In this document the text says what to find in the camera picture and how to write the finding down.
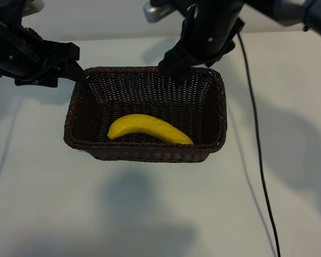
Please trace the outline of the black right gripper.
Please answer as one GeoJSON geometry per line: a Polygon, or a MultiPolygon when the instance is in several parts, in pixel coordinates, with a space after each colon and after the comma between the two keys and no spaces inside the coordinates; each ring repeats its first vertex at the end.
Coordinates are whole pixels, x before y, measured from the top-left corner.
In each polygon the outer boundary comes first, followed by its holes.
{"type": "Polygon", "coordinates": [[[180,41],[159,62],[161,72],[173,72],[175,82],[184,82],[192,67],[211,67],[221,59],[234,37],[231,33],[244,1],[197,1],[186,16],[180,41]]]}

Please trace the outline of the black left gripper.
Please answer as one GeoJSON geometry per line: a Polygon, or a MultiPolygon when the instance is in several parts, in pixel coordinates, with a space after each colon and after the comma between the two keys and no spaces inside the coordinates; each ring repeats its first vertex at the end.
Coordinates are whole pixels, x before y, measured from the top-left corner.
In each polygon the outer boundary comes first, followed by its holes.
{"type": "Polygon", "coordinates": [[[47,41],[31,28],[0,21],[0,78],[13,78],[17,86],[57,87],[57,77],[84,81],[84,70],[71,60],[79,58],[80,48],[74,43],[47,41]],[[69,59],[58,65],[56,56],[69,59]]]}

